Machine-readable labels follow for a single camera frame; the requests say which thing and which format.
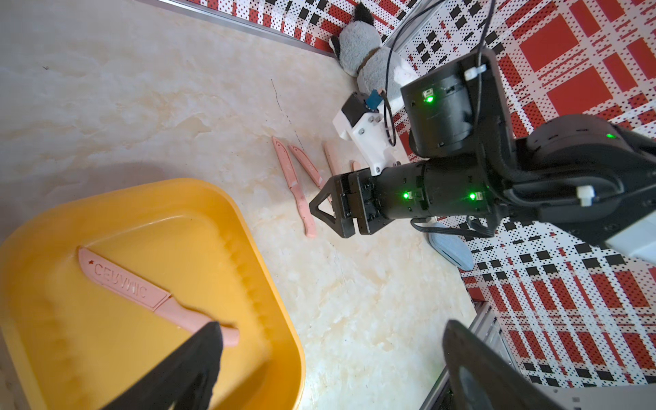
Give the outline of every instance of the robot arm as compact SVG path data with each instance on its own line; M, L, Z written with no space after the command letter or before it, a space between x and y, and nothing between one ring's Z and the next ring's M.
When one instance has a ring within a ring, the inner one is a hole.
M493 236L506 216L538 220L656 262L656 143L592 115L553 119L515 141L492 52L483 65L472 52L402 88L411 149L427 159L336 175L310 203L312 214L342 237L355 234L353 219L371 235L395 219L428 232L417 224L467 215L469 230L440 233L472 237ZM478 82L465 75L472 69L483 71L476 124ZM329 195L335 216L318 208Z

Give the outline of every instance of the light blue object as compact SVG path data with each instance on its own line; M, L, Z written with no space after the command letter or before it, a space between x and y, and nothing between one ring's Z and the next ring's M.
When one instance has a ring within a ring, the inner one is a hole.
M365 103L367 104L367 107L369 107L372 110L375 110L378 108L380 103L382 102L382 97L378 93L378 91L374 90L371 91L371 94L367 97L365 100Z
M435 222L435 228L446 228ZM458 235L428 234L428 242L440 255L462 270L474 269L474 257L467 244Z

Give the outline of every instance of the black cable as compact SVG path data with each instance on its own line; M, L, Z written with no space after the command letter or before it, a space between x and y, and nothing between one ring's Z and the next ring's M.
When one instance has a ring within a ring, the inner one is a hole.
M387 94L387 87L390 84L390 62L392 61L392 51L394 51L394 46L396 45L396 40L398 40L399 37L401 37L401 34L406 29L408 24L410 24L412 21L414 21L419 16L422 16L423 14L425 14L425 13L431 11L432 9L436 8L437 6L444 3L445 1L446 0L438 0L437 3L426 7L424 10L421 10L419 13L412 16L408 21L404 22L401 27L396 29L395 37L394 37L394 40L392 41L392 46L390 47L390 55L387 56L387 68L385 69L385 94ZM392 144L392 141L394 141L392 146L395 146L396 145L396 128L394 126L394 116L392 115L392 107L390 105L389 100L387 99L387 96L385 96L383 98L383 100L385 102L385 105L384 105L384 109L383 109L384 112L382 113L382 116L383 116L383 119L385 120L385 132L387 133L387 141L389 141L390 144ZM392 124L391 124L391 126L392 126L392 135L394 135L394 138L392 138L392 136L390 136L390 131L389 131L388 125L387 125L387 114L385 113L385 111L387 111L390 114L390 121L392 122Z
M483 27L483 32L481 33L481 40L478 42L478 51L476 52L476 69L481 66L481 58L483 55L483 47L485 46L485 36L487 31L490 29L490 23L492 23L492 14L494 14L494 6L496 0L490 2L490 10L487 12L487 18L485 19L485 26ZM474 128L478 126L478 118L481 112L481 99L483 93L483 74L478 73L478 97L476 99L476 111L474 112Z
M424 234L443 234L443 235L460 235L460 236L469 236L469 237L493 237L494 230L492 234L486 232L479 232L469 229L460 229L460 228L437 228L435 226L419 226L418 223L426 222L426 218L412 218L410 220L410 225L419 232Z
M483 144L480 141L477 141L475 147L476 160L479 164L483 164L484 167L487 167L487 158L485 156L485 148L483 148ZM502 195L499 191L497 191L496 187L494 187L487 175L487 172L483 172L481 175L483 176L483 183L485 183L485 187L492 193L492 195L499 199L506 199L506 196Z
M490 214L485 217L485 221L487 226L484 226L480 221L474 220L473 216L467 215L467 226L481 234L488 235L488 237L493 237L501 220L497 214Z
M387 92L383 91L380 93L382 100L385 101L385 105L382 109L382 118L385 121L385 132L387 133L387 141L394 147L396 146L396 127L394 126L394 116L392 115L392 107L390 106L390 101L387 99ZM392 135L394 139L390 137L390 132L388 131L387 125L387 114L390 114L390 121L392 122Z
M603 203L603 202L606 202L606 201L614 201L616 199L622 200L622 199L626 199L628 197L632 197L634 195L642 194L642 193L644 193L646 191L649 191L649 190L652 190L654 188L656 188L656 184L650 184L650 185L638 188L636 190L623 192L621 194L615 194L615 195L607 196L605 198L601 198L598 201L595 201L594 203Z

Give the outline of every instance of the plush toy ear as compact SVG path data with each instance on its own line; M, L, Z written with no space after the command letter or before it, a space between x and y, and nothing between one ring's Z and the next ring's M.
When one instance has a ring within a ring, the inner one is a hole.
M337 56L337 59L339 59L339 38L336 35L330 37L328 45L333 49L333 53Z
M367 6L362 4L362 2L358 3L356 6L356 11L353 13L353 21L365 22L373 26L373 15Z

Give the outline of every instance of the metal frame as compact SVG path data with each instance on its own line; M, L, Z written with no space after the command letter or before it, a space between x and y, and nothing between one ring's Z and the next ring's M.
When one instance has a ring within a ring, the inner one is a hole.
M497 317L490 306L490 303L483 302L476 306L476 317L469 326L469 330L481 339L486 345L490 346L503 360L513 368L517 369L517 363L513 355L508 351L503 336L499 334L501 330ZM444 367L442 373L435 382L430 393L419 407L420 410L431 410L435 402L440 398L449 384L449 370Z
M316 52L324 56L335 55L331 52L319 50L304 41L290 37L287 34L274 30L269 27L264 27L259 24L253 24L248 20L226 14L224 12L208 9L207 7L196 5L186 0L139 0L142 3L159 7L161 9L174 11L185 16L199 18L210 23L217 23L221 26L232 28L243 33L253 34L261 38L277 41L286 45L298 47L303 50Z

